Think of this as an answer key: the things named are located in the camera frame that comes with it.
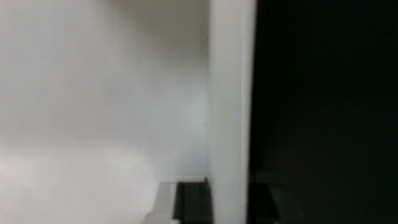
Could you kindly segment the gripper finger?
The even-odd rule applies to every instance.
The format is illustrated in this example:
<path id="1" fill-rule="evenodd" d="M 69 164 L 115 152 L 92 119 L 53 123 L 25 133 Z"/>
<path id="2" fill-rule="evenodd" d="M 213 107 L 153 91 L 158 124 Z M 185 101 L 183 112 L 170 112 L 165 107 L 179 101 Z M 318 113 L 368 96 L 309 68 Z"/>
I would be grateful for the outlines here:
<path id="1" fill-rule="evenodd" d="M 153 210 L 146 215 L 142 224 L 178 224 L 174 218 L 176 187 L 176 183 L 160 183 Z"/>

